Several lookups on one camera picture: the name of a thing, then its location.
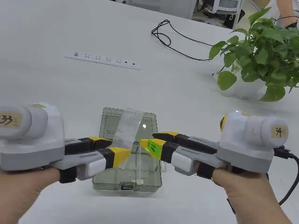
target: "floor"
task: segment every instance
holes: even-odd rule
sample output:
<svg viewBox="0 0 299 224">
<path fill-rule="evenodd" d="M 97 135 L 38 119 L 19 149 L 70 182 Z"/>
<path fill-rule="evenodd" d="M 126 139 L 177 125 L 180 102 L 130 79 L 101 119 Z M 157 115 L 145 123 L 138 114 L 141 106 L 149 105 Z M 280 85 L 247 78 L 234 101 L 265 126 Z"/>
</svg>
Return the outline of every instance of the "floor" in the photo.
<svg viewBox="0 0 299 224">
<path fill-rule="evenodd" d="M 250 2 L 250 0 L 243 0 L 242 9 L 245 11 L 245 15 L 239 21 L 236 28 L 243 28 L 247 30 L 249 28 L 248 17 L 253 13 L 256 13 L 258 9 Z M 198 12 L 197 9 L 195 9 L 192 19 L 197 21 L 206 21 L 208 18 L 205 15 L 203 15 L 201 12 Z M 222 26 L 223 20 L 218 18 L 213 18 L 212 23 L 216 26 Z"/>
</svg>

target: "green sticker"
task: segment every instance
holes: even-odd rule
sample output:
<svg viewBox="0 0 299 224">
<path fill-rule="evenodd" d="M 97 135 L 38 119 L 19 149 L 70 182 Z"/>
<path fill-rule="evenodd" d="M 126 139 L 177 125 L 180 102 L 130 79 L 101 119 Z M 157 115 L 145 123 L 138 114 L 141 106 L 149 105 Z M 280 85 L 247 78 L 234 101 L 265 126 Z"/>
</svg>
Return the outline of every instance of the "green sticker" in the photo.
<svg viewBox="0 0 299 224">
<path fill-rule="evenodd" d="M 146 150 L 158 160 L 161 159 L 162 148 L 163 146 L 154 143 L 152 140 L 148 140 L 148 145 L 146 147 Z"/>
</svg>

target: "white pot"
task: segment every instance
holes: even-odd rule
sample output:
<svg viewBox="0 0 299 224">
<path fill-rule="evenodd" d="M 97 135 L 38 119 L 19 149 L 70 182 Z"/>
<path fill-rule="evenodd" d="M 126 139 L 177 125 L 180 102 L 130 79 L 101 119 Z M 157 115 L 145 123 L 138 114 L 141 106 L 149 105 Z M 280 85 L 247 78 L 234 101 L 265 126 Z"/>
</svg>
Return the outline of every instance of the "white pot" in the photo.
<svg viewBox="0 0 299 224">
<path fill-rule="evenodd" d="M 229 89 L 222 91 L 224 95 L 241 99 L 259 99 L 261 97 L 258 92 L 265 86 L 263 80 L 258 79 L 252 83 L 246 83 L 242 80 L 241 69 L 235 71 L 234 75 L 237 77 L 237 81 Z M 217 80 L 218 75 L 214 74 L 213 77 Z"/>
</svg>

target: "label sticker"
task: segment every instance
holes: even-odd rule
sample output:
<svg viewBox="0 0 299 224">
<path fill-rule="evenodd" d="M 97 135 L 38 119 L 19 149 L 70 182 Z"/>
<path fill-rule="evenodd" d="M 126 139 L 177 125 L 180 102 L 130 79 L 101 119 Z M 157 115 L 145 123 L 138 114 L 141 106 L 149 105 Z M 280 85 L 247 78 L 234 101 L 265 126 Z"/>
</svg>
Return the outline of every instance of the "label sticker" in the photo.
<svg viewBox="0 0 299 224">
<path fill-rule="evenodd" d="M 30 107 L 37 107 L 37 108 L 45 108 L 46 106 L 41 105 L 41 104 L 30 104 Z"/>
<path fill-rule="evenodd" d="M 19 129 L 22 123 L 22 114 L 9 111 L 0 111 L 0 127 Z"/>
<path fill-rule="evenodd" d="M 163 146 L 158 145 L 157 143 L 153 142 L 152 140 L 148 140 L 148 145 L 146 147 L 146 151 L 152 154 L 156 159 L 161 159 Z"/>
<path fill-rule="evenodd" d="M 246 112 L 241 112 L 241 115 L 246 116 L 246 117 L 251 117 L 251 114 L 246 113 Z"/>
<path fill-rule="evenodd" d="M 277 125 L 271 127 L 271 137 L 274 139 L 287 138 L 289 136 L 289 129 L 285 125 Z"/>
</svg>

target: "person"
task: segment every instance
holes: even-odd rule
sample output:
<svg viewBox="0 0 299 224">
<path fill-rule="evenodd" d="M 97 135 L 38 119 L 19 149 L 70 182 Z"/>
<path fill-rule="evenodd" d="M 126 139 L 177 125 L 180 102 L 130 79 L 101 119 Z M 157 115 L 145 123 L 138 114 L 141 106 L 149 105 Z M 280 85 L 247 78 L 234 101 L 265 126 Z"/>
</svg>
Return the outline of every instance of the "person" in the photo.
<svg viewBox="0 0 299 224">
<path fill-rule="evenodd" d="M 275 23 L 277 26 L 287 28 L 297 27 L 298 18 L 288 16 L 299 16 L 298 0 L 271 0 L 265 8 L 268 7 L 270 7 L 271 9 L 263 16 L 263 18 L 281 18 Z"/>
<path fill-rule="evenodd" d="M 0 223 L 17 224 L 41 191 L 59 181 L 55 168 L 22 174 L 0 174 Z M 241 175 L 216 169 L 213 181 L 223 187 L 239 224 L 291 224 L 265 175 Z"/>
<path fill-rule="evenodd" d="M 292 0 L 277 0 L 277 7 L 283 27 L 297 27 L 297 18 L 293 9 Z"/>
</svg>

